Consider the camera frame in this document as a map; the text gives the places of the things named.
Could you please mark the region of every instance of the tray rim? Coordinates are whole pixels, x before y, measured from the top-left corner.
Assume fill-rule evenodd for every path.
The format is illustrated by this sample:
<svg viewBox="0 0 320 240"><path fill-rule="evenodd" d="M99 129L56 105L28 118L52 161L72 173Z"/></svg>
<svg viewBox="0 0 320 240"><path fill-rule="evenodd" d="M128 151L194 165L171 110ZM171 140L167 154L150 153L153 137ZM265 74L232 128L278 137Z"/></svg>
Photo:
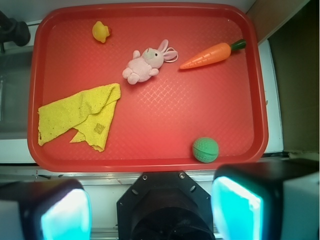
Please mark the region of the tray rim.
<svg viewBox="0 0 320 240"><path fill-rule="evenodd" d="M74 161L66 161L66 164L63 166L52 164L52 162L46 161L44 159L45 156L42 153L37 151L37 148L40 148L38 145L38 138L35 139L34 136L38 136L38 133L35 134L35 131L38 132L38 124L39 124L39 116L38 110L35 109L35 94L36 94L36 85L39 88L39 76L37 75L37 67L39 59L41 59L40 50L42 48L42 41L40 38L45 31L47 31L50 27L51 21L53 21L57 16L62 16L64 14L69 14L70 12L82 12L82 11L92 11L92 10L104 10L107 8L108 10L126 10L126 9L140 9L140 8L190 8L190 9L208 9L211 11L214 10L223 10L223 11L231 11L235 14L235 18L241 19L241 24L246 24L246 30L248 31L246 40L251 42L252 49L250 49L250 57L248 59L254 63L255 71L251 75L255 75L257 78L256 83L252 83L249 81L250 92L252 96L252 91L255 92L259 101L251 101L252 105L258 106L258 109L261 111L256 112L252 111L253 117L253 129L254 133L256 133L255 129L260 129L260 135L254 134L253 143L256 143L255 139L258 138L259 146L252 146L250 149L243 155L227 157L220 157L219 162L212 162L203 164L201 162L194 161L193 164L165 164L165 165L147 165L147 164L128 164L128 165L92 165L92 164L83 164L87 163L87 161L78 161L77 165L72 164ZM267 147L268 143L268 124L267 124L267 111L265 105L265 93L264 86L262 80L262 70L259 58L258 51L258 43L256 39L256 34L254 30L254 26L251 20L239 9L236 7L226 5L226 4L215 4L215 3L186 3L186 2L152 2L152 3L107 3L107 4L94 4L94 5L82 5L82 6L71 6L59 8L51 13L49 13L43 21L40 23L38 30L35 35L34 40L34 49L32 56L32 64L31 64L31 81L30 81L30 92L29 92L29 107L28 107L28 127L27 127L27 144L30 151L31 156L44 169L53 171L53 172L159 172L159 171L187 171L187 170L213 170L217 167L227 164L227 163L243 163L243 162L255 162L257 161L263 154L264 150ZM134 159L130 160L133 163L143 163L147 162L148 159Z"/></svg>

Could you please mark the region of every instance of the bunny head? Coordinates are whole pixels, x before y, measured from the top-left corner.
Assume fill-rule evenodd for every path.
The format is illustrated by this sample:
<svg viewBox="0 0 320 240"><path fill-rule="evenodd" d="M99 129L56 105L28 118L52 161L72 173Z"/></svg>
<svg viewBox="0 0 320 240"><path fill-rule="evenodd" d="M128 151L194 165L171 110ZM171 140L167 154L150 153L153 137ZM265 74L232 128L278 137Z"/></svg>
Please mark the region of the bunny head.
<svg viewBox="0 0 320 240"><path fill-rule="evenodd" d="M159 69L164 62L172 63L178 59L178 52L169 47L168 40L163 40L158 49L147 48L142 57L152 68Z"/></svg>

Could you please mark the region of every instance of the bunny arm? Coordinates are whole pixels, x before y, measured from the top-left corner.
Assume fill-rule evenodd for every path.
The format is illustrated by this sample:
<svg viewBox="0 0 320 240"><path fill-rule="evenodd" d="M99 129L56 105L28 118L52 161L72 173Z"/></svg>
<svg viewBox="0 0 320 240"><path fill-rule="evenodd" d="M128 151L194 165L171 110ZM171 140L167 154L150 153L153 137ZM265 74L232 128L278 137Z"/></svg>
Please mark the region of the bunny arm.
<svg viewBox="0 0 320 240"><path fill-rule="evenodd" d="M159 74L159 70L157 68L152 68L149 72L150 76L156 76Z"/></svg>
<svg viewBox="0 0 320 240"><path fill-rule="evenodd" d="M132 59L137 59L141 56L140 52L138 50L133 51L133 57Z"/></svg>

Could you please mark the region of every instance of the bunny leg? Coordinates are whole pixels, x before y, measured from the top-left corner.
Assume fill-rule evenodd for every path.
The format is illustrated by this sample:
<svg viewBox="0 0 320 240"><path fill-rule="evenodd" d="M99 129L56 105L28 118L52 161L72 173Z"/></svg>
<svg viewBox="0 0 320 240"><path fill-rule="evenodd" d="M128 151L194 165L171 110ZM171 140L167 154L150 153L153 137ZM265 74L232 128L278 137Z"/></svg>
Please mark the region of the bunny leg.
<svg viewBox="0 0 320 240"><path fill-rule="evenodd" d="M128 77L128 83L131 85L134 85L139 81L139 79L140 79L139 75L133 72Z"/></svg>
<svg viewBox="0 0 320 240"><path fill-rule="evenodd" d="M130 74L132 74L132 70L131 70L131 68L129 68L129 67L127 67L125 70L123 70L123 72L122 72L122 76L123 76L123 78L125 78L125 79L127 79L129 76L130 76Z"/></svg>

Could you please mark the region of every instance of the bunny ear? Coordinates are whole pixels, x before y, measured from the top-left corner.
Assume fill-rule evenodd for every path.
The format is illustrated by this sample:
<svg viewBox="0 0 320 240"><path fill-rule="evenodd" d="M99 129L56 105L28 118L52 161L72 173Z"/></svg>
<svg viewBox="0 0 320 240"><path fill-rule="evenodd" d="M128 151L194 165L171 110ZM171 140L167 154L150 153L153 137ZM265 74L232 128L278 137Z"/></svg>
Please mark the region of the bunny ear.
<svg viewBox="0 0 320 240"><path fill-rule="evenodd" d="M167 39L163 40L160 44L158 51L164 53L169 45L169 41Z"/></svg>
<svg viewBox="0 0 320 240"><path fill-rule="evenodd" d="M178 52L172 47L169 47L163 54L163 59L166 63L173 63L178 60L178 57Z"/></svg>

